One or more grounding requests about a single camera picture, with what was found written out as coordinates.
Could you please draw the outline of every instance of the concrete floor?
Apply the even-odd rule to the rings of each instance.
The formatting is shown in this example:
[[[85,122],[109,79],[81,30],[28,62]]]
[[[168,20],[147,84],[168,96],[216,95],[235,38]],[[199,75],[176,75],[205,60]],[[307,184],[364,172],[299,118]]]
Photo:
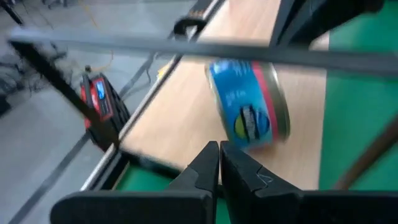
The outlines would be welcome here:
[[[90,10],[100,27],[106,32],[128,34],[151,34],[167,37],[174,22],[185,15],[193,1],[151,2],[124,1],[113,4],[95,4],[90,0]],[[35,6],[56,29],[79,27],[94,29],[90,18],[80,6],[57,7],[49,11],[39,0],[26,1]],[[37,24],[45,22],[35,9],[28,7],[29,14]],[[25,21],[32,20],[21,5],[16,11]],[[0,54],[12,52],[5,43],[5,35],[15,23],[4,11],[0,11]],[[94,54],[69,49],[63,66],[71,67],[78,62],[82,67],[104,65],[109,61],[109,53]],[[120,90],[147,59],[147,55],[115,55],[112,65],[105,71],[115,89]],[[157,70],[170,58],[154,62],[150,75],[152,83]],[[74,67],[73,83],[79,83],[79,69]],[[147,77],[142,75],[136,86],[145,84]],[[147,86],[126,100],[127,107],[134,111],[144,95]],[[42,185],[43,181],[58,166],[60,161],[76,144],[85,132],[80,114],[72,108],[54,89],[47,88],[29,96],[19,93],[10,98],[13,109],[0,119],[0,223],[8,223],[28,198]],[[51,206],[61,197],[77,191],[102,156],[91,142],[84,145],[78,156],[68,166],[52,189],[44,195],[26,218],[16,223],[49,223]]]

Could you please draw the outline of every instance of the brown cable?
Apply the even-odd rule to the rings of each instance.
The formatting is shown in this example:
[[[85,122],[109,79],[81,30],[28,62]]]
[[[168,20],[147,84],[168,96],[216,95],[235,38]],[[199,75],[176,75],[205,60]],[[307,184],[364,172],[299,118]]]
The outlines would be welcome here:
[[[334,189],[348,190],[377,160],[398,141],[398,114],[372,142],[351,168],[338,180]]]

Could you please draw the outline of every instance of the tuna can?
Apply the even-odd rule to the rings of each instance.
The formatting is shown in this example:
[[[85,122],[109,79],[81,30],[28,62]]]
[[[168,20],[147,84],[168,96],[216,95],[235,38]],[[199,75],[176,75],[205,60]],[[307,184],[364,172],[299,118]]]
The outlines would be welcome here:
[[[284,141],[289,112],[271,63],[220,59],[206,75],[228,139],[241,149]]]

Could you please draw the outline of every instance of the wooden table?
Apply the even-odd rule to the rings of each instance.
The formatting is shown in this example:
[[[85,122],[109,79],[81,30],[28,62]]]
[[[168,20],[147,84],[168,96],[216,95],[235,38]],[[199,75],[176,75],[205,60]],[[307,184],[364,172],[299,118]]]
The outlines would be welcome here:
[[[279,1],[227,0],[201,38],[268,43]],[[324,35],[316,46],[327,48]],[[206,61],[183,58],[136,124],[123,147],[181,168],[211,140],[226,140],[206,81]],[[326,71],[276,65],[290,113],[287,142],[249,154],[301,189],[317,189]]]

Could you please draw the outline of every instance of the green surface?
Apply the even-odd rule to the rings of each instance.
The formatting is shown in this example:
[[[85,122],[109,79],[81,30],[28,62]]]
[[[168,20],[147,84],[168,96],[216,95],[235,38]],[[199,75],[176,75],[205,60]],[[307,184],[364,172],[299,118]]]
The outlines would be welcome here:
[[[153,191],[165,189],[172,179],[165,178],[139,167],[129,167],[124,173],[116,190],[122,191]],[[223,199],[217,200],[217,224],[229,224],[228,209]]]
[[[330,34],[330,49],[398,51],[398,2],[377,15],[361,16]],[[398,112],[398,82],[342,78],[329,71],[326,83],[320,189],[330,189]],[[391,151],[353,189],[398,190],[398,152]]]

